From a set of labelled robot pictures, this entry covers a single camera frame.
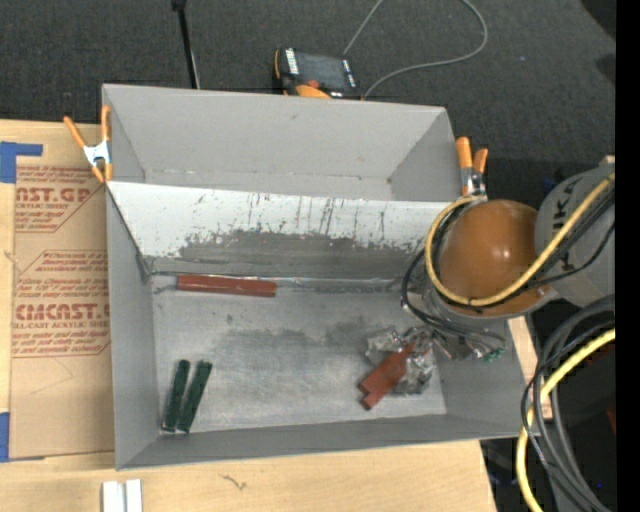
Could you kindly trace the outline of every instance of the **black device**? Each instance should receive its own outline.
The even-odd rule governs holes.
[[[276,88],[289,96],[362,99],[346,58],[278,48],[274,58]]]

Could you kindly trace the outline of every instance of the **white object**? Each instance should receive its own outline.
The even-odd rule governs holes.
[[[103,482],[102,512],[142,512],[141,480]]]

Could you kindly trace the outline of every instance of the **gray box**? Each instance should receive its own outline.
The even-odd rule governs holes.
[[[459,194],[443,108],[116,85],[103,101],[118,469],[517,435],[511,343],[359,403],[366,340],[419,325],[400,279]],[[278,291],[183,292],[178,273]],[[179,359],[213,363],[188,435],[160,429]]]

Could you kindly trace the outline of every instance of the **yellow cable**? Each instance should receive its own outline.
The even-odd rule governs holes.
[[[560,368],[558,368],[547,380],[547,382],[542,386],[542,390],[540,391],[540,400],[544,401],[549,397],[549,394],[555,388],[558,383],[573,370],[576,366],[578,366],[582,361],[584,361],[589,355],[603,347],[607,343],[616,339],[616,330],[610,329],[605,332],[602,336],[596,338],[591,341],[588,345],[585,345],[580,350],[578,350],[575,354],[573,354],[569,359],[567,359]],[[533,422],[533,405],[529,407],[527,412],[527,425],[530,426]],[[520,485],[520,490],[522,492],[522,496],[527,502],[527,506],[530,510],[534,512],[543,512],[542,508],[536,501],[535,496],[533,495],[533,491],[531,487],[529,487],[529,479],[527,477],[527,465],[526,465],[526,448],[528,441],[527,431],[523,427],[520,431],[520,435],[518,436],[518,444],[516,447],[516,473],[518,476],[518,484]]]
[[[558,232],[553,237],[551,242],[549,242],[547,247],[545,247],[545,249],[540,253],[540,255],[536,258],[536,260],[527,269],[527,271],[524,272],[517,281],[509,285],[507,288],[505,288],[501,292],[496,293],[495,295],[491,295],[489,297],[482,297],[478,299],[474,299],[471,297],[463,297],[446,288],[442,284],[438,276],[436,275],[436,271],[433,267],[431,249],[433,245],[433,239],[435,238],[435,234],[436,234],[436,231],[438,230],[438,227],[440,226],[444,218],[447,215],[449,215],[450,212],[452,212],[459,206],[474,200],[473,197],[463,197],[458,199],[454,203],[450,204],[447,208],[445,208],[442,212],[440,212],[440,214],[436,217],[433,224],[431,225],[431,229],[429,230],[429,233],[427,234],[427,240],[425,243],[425,264],[427,267],[427,273],[429,274],[429,279],[431,279],[431,282],[433,283],[433,285],[442,295],[444,295],[445,297],[447,297],[449,300],[453,302],[457,302],[458,304],[466,304],[469,306],[482,307],[482,306],[490,306],[492,304],[495,304],[496,302],[500,302],[505,297],[508,297],[513,292],[517,291],[529,279],[531,279],[531,276],[533,276],[533,274],[535,274],[540,269],[540,267],[544,265],[547,259],[549,259],[549,256],[551,255],[551,253],[556,249],[556,247],[558,247],[558,245],[560,245],[564,237],[571,230],[571,228],[573,228],[573,226],[578,222],[580,217],[582,217],[582,215],[587,210],[587,208],[589,208],[589,206],[591,206],[591,204],[596,200],[596,198],[609,186],[610,183],[613,183],[613,182],[615,182],[615,172],[611,173],[609,176],[603,179],[589,193],[589,195],[585,197],[584,201],[582,201],[582,203],[580,203],[580,205],[578,206],[578,208],[576,208],[573,214],[571,214],[571,216],[569,217],[567,222],[564,224],[564,226],[562,226],[562,228],[558,230]]]
[[[280,50],[276,50],[276,54],[273,58],[273,69],[276,74],[276,78],[280,80],[280,70],[278,69],[278,53]]]

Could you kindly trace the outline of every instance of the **blue tape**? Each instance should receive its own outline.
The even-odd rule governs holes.
[[[18,156],[42,156],[42,144],[0,142],[0,183],[16,182]]]
[[[9,413],[0,414],[0,462],[9,460]]]

